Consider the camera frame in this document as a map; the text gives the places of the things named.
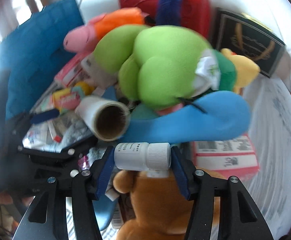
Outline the pink teal tissue pack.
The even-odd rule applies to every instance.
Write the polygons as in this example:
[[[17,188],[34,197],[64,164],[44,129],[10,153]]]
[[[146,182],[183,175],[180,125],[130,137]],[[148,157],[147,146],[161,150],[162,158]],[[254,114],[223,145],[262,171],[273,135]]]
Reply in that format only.
[[[52,94],[52,102],[60,114],[74,111],[85,97],[81,87],[71,87],[58,90]]]

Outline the pink white tissue pack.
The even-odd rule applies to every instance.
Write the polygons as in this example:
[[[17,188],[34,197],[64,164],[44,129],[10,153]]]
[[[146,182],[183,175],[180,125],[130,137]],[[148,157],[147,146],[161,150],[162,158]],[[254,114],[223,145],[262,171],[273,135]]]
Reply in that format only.
[[[225,178],[251,179],[260,170],[253,143],[248,134],[223,141],[192,141],[192,161],[199,167],[216,171]]]

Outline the red carry case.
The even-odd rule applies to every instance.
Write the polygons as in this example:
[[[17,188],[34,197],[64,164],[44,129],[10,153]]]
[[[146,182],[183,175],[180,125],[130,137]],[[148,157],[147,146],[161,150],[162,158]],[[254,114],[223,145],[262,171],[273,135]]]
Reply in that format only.
[[[154,25],[175,25],[192,29],[208,38],[210,0],[119,0],[121,8],[138,7]]]

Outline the blue feather duster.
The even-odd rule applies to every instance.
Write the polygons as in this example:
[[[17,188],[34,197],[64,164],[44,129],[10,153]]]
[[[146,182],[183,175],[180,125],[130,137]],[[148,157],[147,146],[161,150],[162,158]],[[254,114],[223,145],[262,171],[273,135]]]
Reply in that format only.
[[[182,0],[159,0],[156,11],[156,25],[181,25]]]

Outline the yellow duck plush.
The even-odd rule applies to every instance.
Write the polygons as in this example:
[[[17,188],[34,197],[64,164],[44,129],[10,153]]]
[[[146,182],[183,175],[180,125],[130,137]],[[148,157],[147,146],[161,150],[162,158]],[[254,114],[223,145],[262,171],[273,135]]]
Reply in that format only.
[[[241,89],[252,83],[260,73],[259,66],[243,55],[237,55],[230,49],[222,49],[221,53],[230,60],[236,69],[237,77],[233,87],[233,92],[240,94]]]

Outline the white medicine box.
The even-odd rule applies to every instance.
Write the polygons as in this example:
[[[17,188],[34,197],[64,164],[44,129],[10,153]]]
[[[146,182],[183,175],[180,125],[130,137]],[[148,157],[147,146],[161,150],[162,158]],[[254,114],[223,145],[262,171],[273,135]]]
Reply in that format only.
[[[119,198],[114,208],[111,225],[114,229],[120,229],[124,223],[125,223],[125,209],[122,199]]]

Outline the silver foil packet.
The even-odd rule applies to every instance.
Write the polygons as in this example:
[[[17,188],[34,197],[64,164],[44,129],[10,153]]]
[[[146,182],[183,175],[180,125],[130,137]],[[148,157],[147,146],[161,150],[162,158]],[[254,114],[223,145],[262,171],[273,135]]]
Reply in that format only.
[[[24,148],[61,152],[63,148],[92,135],[84,121],[73,111],[55,119],[33,124],[22,143]]]

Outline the brown teddy bear plush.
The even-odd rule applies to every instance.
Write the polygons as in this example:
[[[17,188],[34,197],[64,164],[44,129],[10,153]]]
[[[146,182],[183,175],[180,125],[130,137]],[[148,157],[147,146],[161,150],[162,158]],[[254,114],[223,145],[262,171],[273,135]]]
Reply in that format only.
[[[135,218],[117,239],[184,239],[193,207],[180,193],[173,171],[127,171],[114,176],[114,188],[130,194]]]

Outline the clear film roll cardboard core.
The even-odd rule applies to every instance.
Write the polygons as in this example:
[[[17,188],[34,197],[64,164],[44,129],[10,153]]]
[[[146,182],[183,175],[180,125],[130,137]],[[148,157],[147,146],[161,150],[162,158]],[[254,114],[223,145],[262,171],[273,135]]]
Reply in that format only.
[[[117,140],[130,124],[130,111],[126,105],[95,95],[83,98],[75,113],[102,141]]]

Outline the green frog plush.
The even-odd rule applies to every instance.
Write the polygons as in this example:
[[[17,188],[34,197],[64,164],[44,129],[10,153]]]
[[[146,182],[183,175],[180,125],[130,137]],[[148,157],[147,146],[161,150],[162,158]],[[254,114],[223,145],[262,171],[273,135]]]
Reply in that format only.
[[[232,91],[237,71],[201,34],[173,25],[127,24],[107,33],[90,56],[114,75],[123,95],[154,111],[215,91]]]

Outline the white pill bottle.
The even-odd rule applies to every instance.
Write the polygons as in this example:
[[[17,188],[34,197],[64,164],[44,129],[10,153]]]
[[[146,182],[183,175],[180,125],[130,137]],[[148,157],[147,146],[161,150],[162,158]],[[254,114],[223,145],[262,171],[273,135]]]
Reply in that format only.
[[[171,165],[169,143],[125,142],[114,149],[114,163],[121,170],[165,171]]]

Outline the pink pig plush orange shirt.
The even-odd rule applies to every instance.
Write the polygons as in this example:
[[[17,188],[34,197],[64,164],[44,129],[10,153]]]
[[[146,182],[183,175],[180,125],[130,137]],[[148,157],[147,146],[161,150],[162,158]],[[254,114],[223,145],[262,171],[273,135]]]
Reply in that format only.
[[[69,31],[64,38],[64,48],[73,53],[92,52],[108,32],[126,24],[145,24],[146,16],[148,14],[139,8],[123,8],[98,15],[87,24]]]

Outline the pink box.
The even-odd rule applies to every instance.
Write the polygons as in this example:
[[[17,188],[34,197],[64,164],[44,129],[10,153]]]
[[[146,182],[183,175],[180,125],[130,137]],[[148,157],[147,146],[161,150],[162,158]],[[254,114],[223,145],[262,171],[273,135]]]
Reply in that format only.
[[[90,76],[81,65],[82,60],[88,55],[88,52],[77,53],[62,67],[56,76],[54,76],[54,81],[58,85],[67,88],[74,86],[79,81],[88,79]]]

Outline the black gift box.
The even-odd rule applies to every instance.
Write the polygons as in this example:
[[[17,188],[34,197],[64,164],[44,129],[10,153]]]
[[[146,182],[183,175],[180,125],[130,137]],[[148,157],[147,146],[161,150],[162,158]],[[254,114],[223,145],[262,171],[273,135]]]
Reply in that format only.
[[[222,8],[216,12],[212,45],[217,50],[228,48],[250,58],[266,77],[273,75],[286,48],[272,31],[244,14]]]

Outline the blue plastic crate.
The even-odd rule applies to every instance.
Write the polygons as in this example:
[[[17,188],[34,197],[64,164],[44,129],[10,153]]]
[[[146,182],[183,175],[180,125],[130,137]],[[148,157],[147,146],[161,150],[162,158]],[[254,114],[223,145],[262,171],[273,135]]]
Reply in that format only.
[[[0,43],[0,69],[10,70],[6,119],[29,111],[74,57],[63,41],[83,25],[75,0],[60,0],[35,13]]]

